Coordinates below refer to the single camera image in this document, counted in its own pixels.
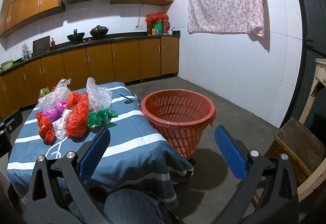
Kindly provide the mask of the white clear plastic bag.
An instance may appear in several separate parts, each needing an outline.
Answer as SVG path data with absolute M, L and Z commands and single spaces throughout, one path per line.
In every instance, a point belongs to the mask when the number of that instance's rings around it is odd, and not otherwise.
M 53 122 L 53 128 L 55 132 L 55 136 L 59 140 L 63 140 L 66 137 L 66 121 L 72 113 L 72 110 L 70 109 L 65 109 L 64 112 L 62 113 L 61 117 Z

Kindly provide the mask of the red plastic trash basket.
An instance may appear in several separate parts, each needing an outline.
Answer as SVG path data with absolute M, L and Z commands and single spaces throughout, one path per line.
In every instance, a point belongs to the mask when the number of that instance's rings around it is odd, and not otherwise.
M 184 158 L 190 158 L 217 110 L 206 96 L 185 89 L 164 89 L 147 95 L 141 111 L 153 128 Z

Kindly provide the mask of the lower wooden kitchen cabinets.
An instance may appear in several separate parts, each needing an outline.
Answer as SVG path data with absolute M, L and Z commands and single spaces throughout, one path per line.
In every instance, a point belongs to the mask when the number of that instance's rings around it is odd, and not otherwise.
M 26 62 L 1 75 L 1 119 L 37 104 L 42 88 L 71 79 L 72 91 L 85 88 L 92 77 L 97 84 L 129 83 L 177 74 L 178 36 L 144 36 L 97 45 L 58 50 Z

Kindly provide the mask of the small red plastic bag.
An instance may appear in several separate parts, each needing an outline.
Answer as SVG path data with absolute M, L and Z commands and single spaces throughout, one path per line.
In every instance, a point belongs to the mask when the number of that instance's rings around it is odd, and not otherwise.
M 36 112 L 35 118 L 37 119 L 37 125 L 39 127 L 39 136 L 43 139 L 45 144 L 52 144 L 55 140 L 52 122 L 40 112 Z

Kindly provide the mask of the magenta plastic bag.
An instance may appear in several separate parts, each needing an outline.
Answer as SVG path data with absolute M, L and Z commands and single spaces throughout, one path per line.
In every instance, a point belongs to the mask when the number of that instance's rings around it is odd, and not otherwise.
M 47 117 L 51 122 L 58 120 L 66 109 L 67 100 L 59 100 L 51 109 L 44 110 L 42 115 Z

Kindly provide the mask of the olive green bag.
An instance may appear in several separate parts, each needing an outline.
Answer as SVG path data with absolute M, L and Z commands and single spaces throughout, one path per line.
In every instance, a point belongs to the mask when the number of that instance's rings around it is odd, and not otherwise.
M 39 93 L 39 98 L 42 98 L 42 97 L 48 95 L 49 93 L 51 93 L 51 90 L 48 87 L 42 88 Z

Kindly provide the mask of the green pot on counter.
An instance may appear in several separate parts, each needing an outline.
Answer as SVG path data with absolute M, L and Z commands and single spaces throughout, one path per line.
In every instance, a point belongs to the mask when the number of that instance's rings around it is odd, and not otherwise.
M 12 66 L 13 66 L 13 60 L 8 60 L 1 64 L 1 69 L 3 71 L 6 71 L 6 70 L 10 69 Z

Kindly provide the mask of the clear bubble wrap left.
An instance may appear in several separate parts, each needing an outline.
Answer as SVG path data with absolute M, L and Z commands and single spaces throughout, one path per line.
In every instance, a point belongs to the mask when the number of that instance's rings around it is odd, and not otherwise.
M 38 108 L 44 111 L 53 108 L 59 100 L 67 100 L 71 93 L 71 90 L 68 88 L 70 83 L 71 79 L 61 79 L 53 92 L 42 98 L 38 98 Z

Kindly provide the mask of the clear bubble wrap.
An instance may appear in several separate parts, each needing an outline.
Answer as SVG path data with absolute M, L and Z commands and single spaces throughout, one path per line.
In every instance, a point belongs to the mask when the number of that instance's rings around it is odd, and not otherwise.
M 44 111 L 53 108 L 59 100 L 67 100 L 71 93 L 71 90 L 68 88 L 70 83 L 71 79 L 61 79 L 53 92 L 42 98 L 38 98 L 38 108 Z
M 112 104 L 113 94 L 107 87 L 96 84 L 92 77 L 88 77 L 86 82 L 86 92 L 89 99 L 89 110 L 98 112 L 102 108 L 109 109 Z

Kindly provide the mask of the large red plastic bag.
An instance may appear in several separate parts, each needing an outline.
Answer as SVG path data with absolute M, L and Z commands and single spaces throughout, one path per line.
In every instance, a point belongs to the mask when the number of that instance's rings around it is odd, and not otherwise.
M 66 121 L 66 135 L 68 137 L 80 138 L 89 129 L 87 125 L 87 115 L 89 114 L 89 99 L 87 92 L 80 94 L 78 103 L 72 109 L 72 113 L 70 113 Z

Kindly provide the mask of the dark cutting board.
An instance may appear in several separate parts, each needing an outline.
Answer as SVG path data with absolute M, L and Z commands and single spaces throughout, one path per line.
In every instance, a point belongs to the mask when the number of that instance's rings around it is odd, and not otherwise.
M 32 56 L 38 56 L 43 53 L 50 51 L 50 36 L 45 36 L 43 38 L 33 41 L 32 44 Z

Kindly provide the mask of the red bottle on counter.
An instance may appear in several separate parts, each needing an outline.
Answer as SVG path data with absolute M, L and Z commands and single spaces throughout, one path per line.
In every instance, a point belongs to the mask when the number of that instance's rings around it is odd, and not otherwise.
M 51 38 L 51 50 L 55 50 L 55 49 L 56 49 L 56 44 L 54 38 Z

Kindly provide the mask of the clear bubble wrap right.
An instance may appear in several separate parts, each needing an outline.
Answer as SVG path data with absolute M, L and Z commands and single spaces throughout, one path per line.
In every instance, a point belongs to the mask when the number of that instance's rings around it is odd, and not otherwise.
M 89 110 L 98 112 L 102 108 L 109 109 L 112 104 L 113 94 L 107 87 L 96 84 L 92 77 L 88 77 L 86 82 L 86 92 L 89 99 Z

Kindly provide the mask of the black wok left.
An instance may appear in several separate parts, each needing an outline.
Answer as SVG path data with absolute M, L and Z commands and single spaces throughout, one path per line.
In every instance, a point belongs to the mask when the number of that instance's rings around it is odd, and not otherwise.
M 67 35 L 67 39 L 70 41 L 70 43 L 77 44 L 82 42 L 84 36 L 85 36 L 84 32 L 78 32 L 77 29 L 74 29 L 73 34 Z

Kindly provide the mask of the black lidded wok right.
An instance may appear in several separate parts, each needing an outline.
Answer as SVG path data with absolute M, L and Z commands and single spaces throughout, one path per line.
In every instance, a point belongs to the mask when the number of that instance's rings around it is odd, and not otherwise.
M 108 34 L 109 28 L 97 25 L 89 32 L 94 39 L 102 39 Z

